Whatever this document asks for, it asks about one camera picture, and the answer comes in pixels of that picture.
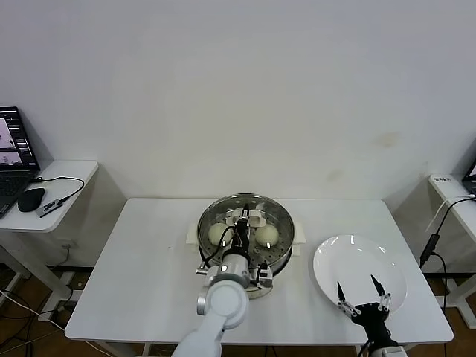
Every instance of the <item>white wall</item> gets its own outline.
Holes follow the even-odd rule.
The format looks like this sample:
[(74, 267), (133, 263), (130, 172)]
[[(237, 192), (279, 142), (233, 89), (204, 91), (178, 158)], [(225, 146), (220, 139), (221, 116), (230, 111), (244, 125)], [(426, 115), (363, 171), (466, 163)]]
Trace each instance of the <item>white wall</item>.
[(445, 0), (0, 0), (0, 103), (24, 110), (42, 154), (98, 160), (125, 197), (383, 198), (418, 251), (420, 183), (475, 138), (475, 13)]

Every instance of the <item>white plate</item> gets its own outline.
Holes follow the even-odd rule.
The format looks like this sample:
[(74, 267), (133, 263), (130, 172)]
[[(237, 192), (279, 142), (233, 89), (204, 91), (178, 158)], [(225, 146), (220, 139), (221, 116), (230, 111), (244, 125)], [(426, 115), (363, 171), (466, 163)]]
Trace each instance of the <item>white plate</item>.
[(391, 293), (390, 314), (407, 296), (407, 283), (392, 256), (364, 237), (344, 235), (331, 237), (314, 254), (314, 274), (319, 286), (335, 304), (337, 282), (352, 305), (380, 301), (372, 283), (372, 274)]

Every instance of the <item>white table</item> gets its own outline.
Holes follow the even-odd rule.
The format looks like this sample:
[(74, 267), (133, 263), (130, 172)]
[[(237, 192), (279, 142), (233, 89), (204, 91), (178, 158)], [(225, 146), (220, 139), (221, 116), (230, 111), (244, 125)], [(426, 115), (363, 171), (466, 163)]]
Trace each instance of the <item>white table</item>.
[[(100, 255), (65, 334), (111, 342), (177, 343), (196, 328), (196, 299), (204, 282), (196, 275), (200, 256), (185, 243), (190, 223), (213, 199), (130, 199)], [(453, 338), (417, 262), (384, 202), (293, 200), (279, 202), (306, 234), (301, 256), (292, 257), (274, 289), (252, 300), (245, 322), (223, 337), (225, 344), (357, 345), (364, 330), (327, 300), (312, 278), (312, 257), (326, 238), (360, 234), (395, 254), (408, 283), (401, 309), (387, 321), (400, 344)]]
[[(40, 162), (42, 168), (39, 176), (44, 179), (52, 179), (57, 176), (68, 176), (82, 179), (85, 186), (97, 170), (96, 161), (66, 161), (56, 160), (49, 162)], [(68, 194), (73, 193), (80, 183), (72, 180), (57, 180), (52, 182), (43, 182), (32, 184), (28, 189), (35, 187), (44, 187), (45, 195), (42, 203), (46, 204), (54, 199), (61, 199)], [(61, 279), (54, 275), (45, 264), (38, 259), (30, 249), (25, 246), (18, 234), (44, 233), (51, 232), (61, 222), (68, 210), (82, 193), (72, 196), (66, 200), (62, 207), (50, 214), (39, 218), (35, 212), (23, 213), (18, 210), (15, 204), (7, 214), (0, 219), (0, 258), (11, 267), (17, 274), (7, 287), (13, 289), (21, 277), (28, 277), (31, 273), (48, 286), (53, 293), (43, 307), (43, 311), (49, 311), (55, 308), (60, 300), (66, 300), (71, 295), (71, 289), (67, 286), (73, 273), (64, 273)], [(80, 291), (73, 292), (71, 301), (77, 301)], [(3, 302), (3, 296), (0, 298), (0, 305)]]
[[(469, 194), (468, 190), (461, 184), (461, 178), (452, 175), (431, 175), (429, 180), (442, 199), (451, 199)], [(458, 203), (453, 206), (451, 212), (456, 216), (468, 235), (476, 242), (476, 202)], [(466, 302), (466, 298), (476, 292), (476, 274), (460, 286), (454, 280), (448, 279), (448, 290), (451, 293), (446, 296), (446, 306), (458, 308), (468, 328), (476, 329), (475, 314)], [(437, 299), (440, 305), (443, 305), (443, 297), (439, 296)]]

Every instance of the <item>black mouse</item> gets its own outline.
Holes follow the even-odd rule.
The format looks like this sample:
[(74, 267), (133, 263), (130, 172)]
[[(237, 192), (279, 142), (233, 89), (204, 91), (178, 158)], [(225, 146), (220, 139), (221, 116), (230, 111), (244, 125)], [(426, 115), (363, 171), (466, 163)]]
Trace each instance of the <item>black mouse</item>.
[(42, 198), (44, 195), (44, 188), (34, 188), (25, 191), (18, 198), (18, 210), (20, 212), (31, 212), (32, 210), (36, 210), (42, 204)]

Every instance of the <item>wooden floor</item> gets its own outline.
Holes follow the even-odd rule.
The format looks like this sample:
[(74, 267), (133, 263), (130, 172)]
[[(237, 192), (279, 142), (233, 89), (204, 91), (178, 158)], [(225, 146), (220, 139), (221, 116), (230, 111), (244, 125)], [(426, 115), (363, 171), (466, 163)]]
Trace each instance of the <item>wooden floor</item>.
[[(0, 287), (4, 289), (12, 277), (11, 272), (0, 270)], [(88, 279), (88, 274), (75, 274), (71, 287), (82, 289)], [(435, 294), (442, 294), (444, 287), (439, 280), (429, 280), (430, 286)], [(36, 278), (22, 281), (15, 292), (21, 296), (30, 305), (32, 309), (38, 310), (40, 303), (47, 297), (50, 290), (40, 283)], [(476, 294), (468, 299), (473, 311), (476, 311)], [(469, 357), (476, 356), (476, 330), (466, 328), (463, 319), (456, 309), (447, 309), (448, 320), (454, 330), (454, 340), (448, 343), (448, 357)], [(9, 317), (27, 317), (28, 312), (17, 307), (13, 303), (6, 302), (0, 309), (1, 316)], [(59, 313), (57, 321), (61, 324), (68, 322), (70, 312), (65, 310)], [(0, 346), (9, 337), (15, 335), (26, 323), (28, 319), (11, 320), (0, 317)], [(24, 328), (19, 336), (22, 339), (27, 337), (27, 328)], [(33, 351), (27, 351), (25, 346), (10, 350), (15, 346), (22, 344), (20, 340), (12, 340), (0, 348), (0, 357), (63, 357), (63, 356), (88, 356), (104, 357), (102, 353), (92, 349), (89, 345), (80, 341), (70, 341), (63, 332), (58, 330), (50, 323), (38, 322), (33, 320), (31, 324), (28, 340), (41, 337), (51, 333), (47, 337), (33, 342)], [(133, 345), (138, 355), (141, 354), (142, 345)], [(151, 356), (170, 356), (174, 346), (156, 344), (152, 346)], [(266, 348), (264, 346), (224, 346), (222, 356), (224, 357), (264, 357)], [(410, 357), (443, 357), (442, 344), (419, 345), (408, 352)], [(268, 357), (295, 357), (295, 356), (313, 356), (313, 357), (356, 357), (356, 351), (353, 347), (285, 347), (277, 346), (274, 350), (269, 347)]]

